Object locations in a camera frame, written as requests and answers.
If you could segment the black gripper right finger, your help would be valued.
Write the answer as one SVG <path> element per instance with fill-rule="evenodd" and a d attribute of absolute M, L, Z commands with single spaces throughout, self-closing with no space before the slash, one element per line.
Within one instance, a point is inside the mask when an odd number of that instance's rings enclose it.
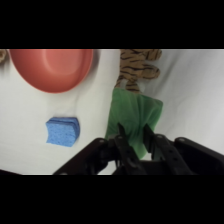
<path fill-rule="evenodd" d="M 171 141 L 146 125 L 143 143 L 151 154 L 143 162 L 149 175 L 224 175 L 224 155 L 187 138 Z"/>

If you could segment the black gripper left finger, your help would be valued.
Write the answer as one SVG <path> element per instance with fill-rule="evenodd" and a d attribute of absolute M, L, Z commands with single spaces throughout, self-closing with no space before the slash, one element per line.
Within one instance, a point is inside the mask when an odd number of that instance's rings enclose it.
<path fill-rule="evenodd" d="M 108 140 L 97 138 L 77 155 L 68 160 L 54 175 L 97 175 L 110 162 L 116 169 L 113 175 L 146 175 L 146 170 L 129 145 L 124 127 L 118 125 L 118 133 Z"/>

